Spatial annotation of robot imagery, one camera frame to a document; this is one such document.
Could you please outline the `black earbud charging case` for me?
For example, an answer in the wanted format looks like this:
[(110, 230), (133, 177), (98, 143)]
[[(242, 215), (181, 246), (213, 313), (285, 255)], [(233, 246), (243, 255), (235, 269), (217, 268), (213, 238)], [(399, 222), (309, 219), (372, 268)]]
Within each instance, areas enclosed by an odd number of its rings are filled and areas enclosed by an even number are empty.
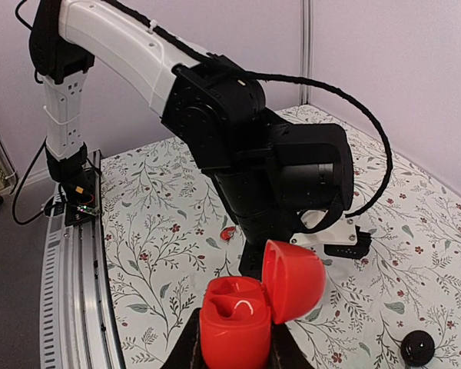
[(404, 362), (411, 367), (428, 364), (435, 354), (435, 342), (425, 331), (411, 331), (402, 339), (400, 353)]

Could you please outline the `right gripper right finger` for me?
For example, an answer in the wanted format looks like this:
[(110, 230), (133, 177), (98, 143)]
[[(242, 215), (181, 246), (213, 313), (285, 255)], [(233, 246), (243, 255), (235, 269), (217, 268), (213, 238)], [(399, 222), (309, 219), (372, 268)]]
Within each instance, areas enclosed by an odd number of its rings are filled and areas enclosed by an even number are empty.
[(285, 324), (272, 324), (267, 368), (311, 369), (294, 337)]

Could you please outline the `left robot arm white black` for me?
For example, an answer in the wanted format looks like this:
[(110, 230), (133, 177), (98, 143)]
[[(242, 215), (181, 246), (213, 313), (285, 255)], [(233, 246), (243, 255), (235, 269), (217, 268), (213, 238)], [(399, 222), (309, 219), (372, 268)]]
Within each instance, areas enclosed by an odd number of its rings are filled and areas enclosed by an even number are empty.
[(29, 52), (47, 92), (43, 147), (73, 198), (84, 180), (83, 84), (96, 60), (127, 81), (190, 149), (244, 233), (239, 270), (261, 276), (265, 244), (348, 217), (353, 159), (338, 125), (295, 125), (267, 108), (265, 75), (188, 44), (117, 1), (42, 1)]

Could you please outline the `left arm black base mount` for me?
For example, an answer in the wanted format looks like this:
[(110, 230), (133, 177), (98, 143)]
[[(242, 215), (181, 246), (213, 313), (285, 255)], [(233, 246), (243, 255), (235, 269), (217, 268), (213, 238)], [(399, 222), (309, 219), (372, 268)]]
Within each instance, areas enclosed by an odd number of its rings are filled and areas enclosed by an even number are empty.
[(84, 169), (79, 176), (61, 184), (65, 193), (65, 225), (77, 226), (92, 221), (100, 214), (98, 173), (93, 168)]

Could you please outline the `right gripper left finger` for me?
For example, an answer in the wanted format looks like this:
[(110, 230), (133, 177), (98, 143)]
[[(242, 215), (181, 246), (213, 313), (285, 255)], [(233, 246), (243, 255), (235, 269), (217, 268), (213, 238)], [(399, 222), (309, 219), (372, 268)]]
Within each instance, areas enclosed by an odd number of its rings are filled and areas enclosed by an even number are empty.
[(195, 308), (185, 324), (175, 346), (163, 364), (163, 369), (207, 368), (200, 340), (200, 308)]

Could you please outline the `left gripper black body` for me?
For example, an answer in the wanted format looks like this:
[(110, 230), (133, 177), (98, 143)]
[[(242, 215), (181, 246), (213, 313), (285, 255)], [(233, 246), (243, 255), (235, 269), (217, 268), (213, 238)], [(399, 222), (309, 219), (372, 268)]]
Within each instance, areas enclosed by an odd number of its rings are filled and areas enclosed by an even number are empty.
[(262, 280), (265, 247), (265, 242), (259, 244), (245, 242), (238, 267), (238, 271), (242, 276)]

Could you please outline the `red round charging case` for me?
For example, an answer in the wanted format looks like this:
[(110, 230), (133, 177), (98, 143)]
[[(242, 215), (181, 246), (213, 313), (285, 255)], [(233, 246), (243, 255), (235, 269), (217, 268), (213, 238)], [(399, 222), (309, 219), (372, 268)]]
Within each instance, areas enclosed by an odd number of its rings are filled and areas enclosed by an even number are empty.
[(313, 310), (323, 297), (326, 272), (311, 250), (269, 240), (262, 278), (212, 280), (200, 311), (201, 350), (209, 368), (263, 368), (272, 326)]

